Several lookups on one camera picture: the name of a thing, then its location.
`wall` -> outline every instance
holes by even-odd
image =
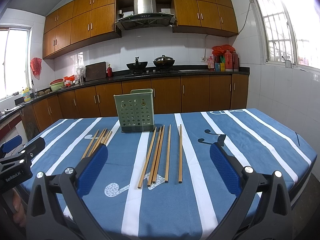
[[[249,0],[232,0],[238,29],[243,27]],[[240,65],[250,67],[247,108],[257,108],[299,133],[320,154],[320,72],[285,68],[265,63],[260,27],[252,7],[242,32],[229,38],[240,57]],[[313,168],[320,179],[320,158]]]
[[[206,57],[212,53],[212,47],[228,43],[228,38],[204,34],[172,33],[172,27],[136,29],[122,32],[122,38],[113,39],[77,49],[54,59],[55,78],[76,74],[78,53],[83,53],[83,65],[106,61],[113,71],[128,69],[126,64],[153,60],[161,55],[173,57],[175,65],[201,65],[206,47]]]
[[[42,58],[44,21],[45,17],[41,15],[9,8],[0,19],[0,26],[30,28],[28,66],[30,66],[30,59],[34,57]],[[49,87],[50,82],[54,80],[53,60],[42,61],[40,80],[34,77],[32,71],[31,78],[36,89],[40,90]],[[0,101],[1,111],[14,107],[14,100],[21,96],[17,95]]]

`screw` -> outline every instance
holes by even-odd
[[[246,173],[253,173],[253,168],[251,168],[250,166],[246,166],[244,170]]]

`blue tablecloth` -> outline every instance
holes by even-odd
[[[219,112],[158,114],[157,127],[165,125],[157,183],[137,189],[152,132],[122,133],[117,117],[63,119],[39,136],[46,148],[32,161],[31,171],[60,174],[75,167],[97,129],[112,129],[108,160],[91,192],[83,197],[92,215],[114,239],[205,239],[221,222],[235,200],[209,156],[209,144],[226,134],[224,150],[243,166],[257,172],[282,172],[288,190],[316,160],[316,152],[294,131],[256,109]],[[171,124],[169,183],[164,183],[168,127]],[[183,183],[178,183],[179,131],[183,125]],[[34,176],[23,183],[30,191]],[[58,196],[62,210],[66,203]],[[258,205],[256,194],[248,213]]]

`wooden cutting board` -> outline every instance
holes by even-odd
[[[85,66],[85,81],[107,77],[106,62],[99,62]]]

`pink bottle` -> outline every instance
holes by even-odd
[[[225,59],[225,70],[232,71],[233,70],[232,54],[230,53],[229,50],[225,52],[224,59]]]

